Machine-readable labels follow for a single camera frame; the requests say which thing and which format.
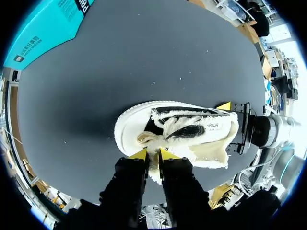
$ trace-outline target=white sneaker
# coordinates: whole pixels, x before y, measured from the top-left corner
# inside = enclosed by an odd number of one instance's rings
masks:
[[[236,113],[174,101],[152,101],[125,111],[114,128],[122,153],[131,156],[147,147],[151,158],[149,175],[161,184],[157,149],[168,148],[187,157],[193,166],[227,168],[226,147],[235,138]]]

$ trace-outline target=gray round table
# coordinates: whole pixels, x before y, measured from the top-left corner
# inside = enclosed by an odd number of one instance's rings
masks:
[[[75,39],[39,57],[21,75],[18,116],[35,173],[75,198],[98,202],[123,154],[118,116],[151,100],[205,107],[264,105],[255,47],[229,22],[183,0],[96,0]],[[233,154],[228,169],[194,168],[205,190],[255,157]],[[165,202],[148,180],[143,204]]]

